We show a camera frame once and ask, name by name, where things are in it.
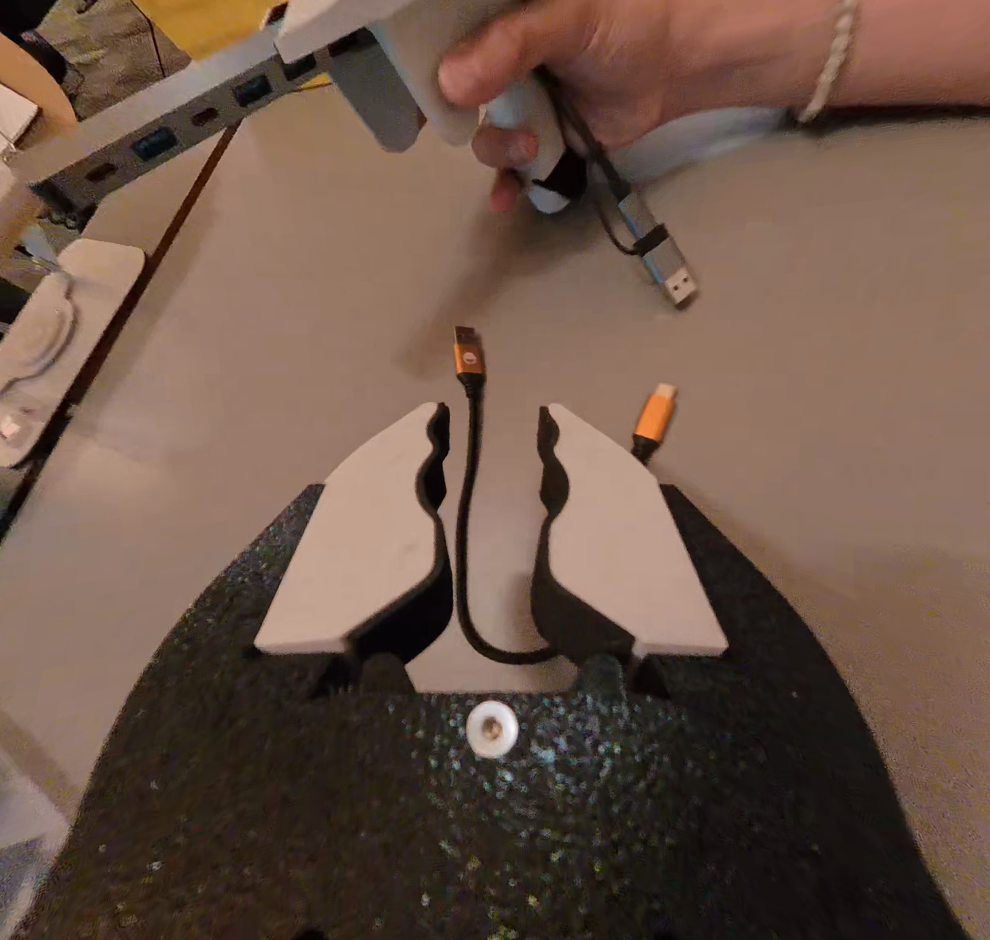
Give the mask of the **person's right forearm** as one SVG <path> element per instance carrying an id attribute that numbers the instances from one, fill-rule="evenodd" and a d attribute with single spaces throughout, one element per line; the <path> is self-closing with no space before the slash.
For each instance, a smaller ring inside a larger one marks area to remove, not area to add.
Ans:
<path id="1" fill-rule="evenodd" d="M 798 120 L 829 107 L 988 107 L 989 0 L 838 0 Z"/>

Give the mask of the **instruction sheet on stand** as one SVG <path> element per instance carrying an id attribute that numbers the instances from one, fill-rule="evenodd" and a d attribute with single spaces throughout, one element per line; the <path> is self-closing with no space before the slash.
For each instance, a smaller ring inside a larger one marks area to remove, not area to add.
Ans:
<path id="1" fill-rule="evenodd" d="M 28 265 L 41 273 L 13 318 L 2 320 L 3 471 L 40 444 L 145 265 L 138 248 L 84 238 L 56 254 L 38 227 L 41 201 L 15 176 L 22 154 L 3 131 L 2 262 L 23 246 Z"/>

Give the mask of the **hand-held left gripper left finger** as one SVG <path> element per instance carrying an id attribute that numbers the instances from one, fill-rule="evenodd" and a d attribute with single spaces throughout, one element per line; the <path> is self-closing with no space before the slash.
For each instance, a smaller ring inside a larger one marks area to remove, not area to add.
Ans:
<path id="1" fill-rule="evenodd" d="M 268 655 L 412 661 L 451 622 L 449 408 L 427 402 L 369 439 L 324 488 L 254 638 Z"/>

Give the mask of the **grey usb hub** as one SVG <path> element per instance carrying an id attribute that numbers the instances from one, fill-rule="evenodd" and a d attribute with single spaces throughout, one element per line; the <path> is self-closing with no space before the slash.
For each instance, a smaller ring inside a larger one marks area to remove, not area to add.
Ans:
<path id="1" fill-rule="evenodd" d="M 187 152 L 245 117 L 297 91 L 332 62 L 373 45 L 366 30 L 286 60 L 278 27 L 157 81 L 79 123 L 66 134 L 19 152 L 10 167 L 49 207 L 80 216 L 110 193 Z"/>

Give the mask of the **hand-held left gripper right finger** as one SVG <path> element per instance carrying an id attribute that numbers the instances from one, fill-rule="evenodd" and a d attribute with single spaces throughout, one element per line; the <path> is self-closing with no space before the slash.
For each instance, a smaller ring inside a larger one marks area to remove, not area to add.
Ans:
<path id="1" fill-rule="evenodd" d="M 649 469 L 558 403 L 540 408 L 537 445 L 546 515 L 531 612 L 551 650 L 720 657 L 728 638 Z"/>

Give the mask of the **person's right hand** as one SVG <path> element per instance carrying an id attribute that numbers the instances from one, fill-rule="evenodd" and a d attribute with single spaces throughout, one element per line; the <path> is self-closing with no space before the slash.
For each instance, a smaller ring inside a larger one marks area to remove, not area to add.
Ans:
<path id="1" fill-rule="evenodd" d="M 629 146 L 663 123 L 808 102 L 831 0 L 524 0 L 440 62 L 453 105 L 486 105 L 549 71 L 593 136 Z"/>

